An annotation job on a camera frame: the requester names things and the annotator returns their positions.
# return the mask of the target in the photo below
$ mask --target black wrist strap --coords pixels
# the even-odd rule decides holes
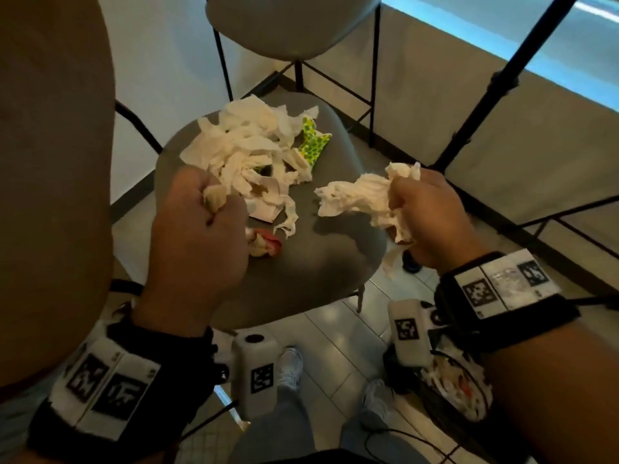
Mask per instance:
[[[509,261],[511,256],[508,256],[503,263],[499,259],[505,255],[501,252],[492,252],[441,277],[435,293],[435,303],[441,314],[451,320],[453,341],[464,350],[496,351],[544,334],[580,316],[577,308],[563,296],[554,294],[552,290],[546,290],[548,296],[541,293],[544,284],[553,282],[528,251],[519,251],[520,259],[527,258],[524,253],[529,255],[530,260],[522,264],[511,264]],[[518,254],[514,257],[516,260],[519,260]],[[493,265],[502,265],[505,270],[485,273],[476,269],[482,266],[488,267],[493,261],[498,261]],[[479,280],[475,280],[478,278],[477,275],[471,275],[477,272],[481,274]],[[461,282],[460,274],[472,276],[467,281],[471,283],[467,285],[467,282]],[[518,295],[519,288],[526,288],[523,291],[525,296],[531,296],[527,295],[528,290],[543,299],[537,302],[534,299],[531,304],[514,308],[506,300],[514,294]],[[504,308],[503,312],[490,315],[488,312],[482,312],[480,307],[489,303],[500,304]]]
[[[130,463],[165,450],[219,383],[213,364],[212,330],[181,338],[134,326],[128,318],[108,327],[108,337],[128,352],[160,365],[159,371],[116,441],[68,425],[49,401],[30,425],[28,448],[75,464]]]

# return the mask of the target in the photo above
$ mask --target white wall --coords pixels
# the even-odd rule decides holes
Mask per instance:
[[[373,16],[311,63],[369,98],[372,29]],[[422,163],[433,163],[504,64],[383,6],[376,131]],[[309,90],[348,115],[365,111],[360,101],[311,70],[304,69],[304,75]],[[619,194],[619,114],[530,72],[520,80],[447,177],[516,223]],[[619,205],[570,222],[619,251]],[[560,225],[546,231],[547,244],[619,288],[619,261]]]
[[[112,44],[116,97],[162,145],[228,97],[204,0],[99,0]],[[235,97],[274,71],[273,62],[222,38]],[[157,156],[116,115],[112,154],[114,202],[155,167]]]

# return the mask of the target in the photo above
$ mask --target tiled floor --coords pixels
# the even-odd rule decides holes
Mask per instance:
[[[379,172],[386,166],[385,157],[352,138],[368,171]],[[146,279],[154,214],[155,199],[149,195],[113,228],[114,254],[129,276],[140,282]],[[475,225],[491,246],[505,252],[518,249],[487,225],[479,221]],[[549,269],[549,274],[568,297],[587,295],[554,270]],[[403,272],[398,264],[391,278],[379,269],[367,282],[360,314],[356,313],[357,299],[352,297],[265,326],[281,345],[294,343],[303,350],[306,374],[301,383],[301,396],[309,413],[317,448],[337,446],[340,427],[357,411],[366,384],[381,375],[382,354],[391,336],[386,311],[389,300],[417,298],[432,301],[437,283],[434,270],[424,268],[413,276]],[[594,330],[619,348],[619,313],[592,307],[584,314],[585,321]],[[397,412],[389,423],[391,427],[421,436],[443,452],[454,448],[454,441],[424,415],[414,397],[397,397],[396,406]],[[216,397],[212,396],[200,410],[199,417],[206,417],[220,407]],[[223,462],[238,436],[240,429],[230,416],[221,417],[183,445],[177,462]],[[441,455],[428,445],[408,440],[430,463],[442,460]],[[453,460],[459,464],[483,463],[464,450],[458,450]]]

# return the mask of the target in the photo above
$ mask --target gray chair seat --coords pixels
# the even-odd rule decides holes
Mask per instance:
[[[316,214],[319,198],[314,189],[332,180],[354,181],[363,172],[349,135],[333,109],[315,96],[297,92],[274,92],[263,100],[269,106],[286,104],[291,116],[318,105],[316,127],[333,133],[333,137],[314,166],[314,180],[290,187],[299,216],[297,233],[282,239],[282,252],[277,257],[250,258],[241,286],[213,318],[212,326],[220,330],[266,324],[342,299],[369,280],[386,247],[385,233],[371,227],[367,215],[319,218]],[[218,112],[207,117],[217,124]],[[178,155],[199,131],[197,122],[191,122],[172,137],[159,155],[155,171],[158,206],[183,164]],[[282,212],[273,225],[284,219]],[[248,224],[273,227],[253,218]]]
[[[211,25],[252,52],[309,60],[351,32],[381,0],[208,0]]]

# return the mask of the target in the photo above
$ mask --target chair backrest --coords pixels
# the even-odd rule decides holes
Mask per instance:
[[[97,0],[3,1],[0,386],[61,362],[103,307],[114,129]]]

